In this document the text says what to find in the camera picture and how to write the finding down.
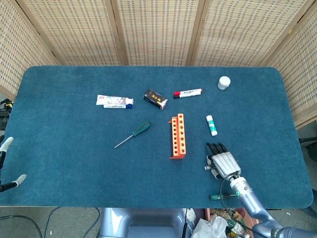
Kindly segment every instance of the small white bottle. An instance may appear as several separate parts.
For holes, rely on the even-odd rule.
[[[230,78],[227,77],[227,76],[222,76],[220,79],[219,79],[219,82],[218,82],[218,88],[221,89],[221,90],[225,90],[227,87],[229,87],[230,85]]]
[[[212,136],[217,135],[218,133],[217,133],[216,127],[214,126],[214,122],[213,122],[212,116],[211,115],[206,116],[206,120],[207,120],[207,123],[208,123],[208,126],[209,126],[209,130],[211,132],[211,135]]]

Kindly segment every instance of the green screwdriver handle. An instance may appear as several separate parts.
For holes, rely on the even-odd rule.
[[[151,123],[149,121],[147,121],[146,123],[143,123],[142,125],[140,125],[136,130],[134,130],[132,132],[133,136],[137,136],[138,134],[140,134],[141,132],[145,131],[146,129],[148,129],[151,126]]]

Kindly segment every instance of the screwdriver shaft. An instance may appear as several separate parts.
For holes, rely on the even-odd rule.
[[[117,148],[119,145],[123,144],[124,142],[126,142],[128,139],[130,139],[133,135],[130,135],[128,138],[126,138],[125,140],[121,141],[119,144],[117,144],[114,148]]]

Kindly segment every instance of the test tube rack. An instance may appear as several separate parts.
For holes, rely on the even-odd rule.
[[[183,159],[186,155],[184,114],[179,113],[168,123],[172,124],[173,156],[170,159]]]

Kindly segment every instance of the glue stick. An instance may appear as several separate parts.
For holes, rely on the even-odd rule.
[[[211,115],[206,116],[206,120],[208,122],[208,126],[209,126],[209,129],[210,129],[211,135],[212,136],[217,135],[218,133],[217,133],[216,127],[214,126],[214,122],[213,122],[212,116]]]

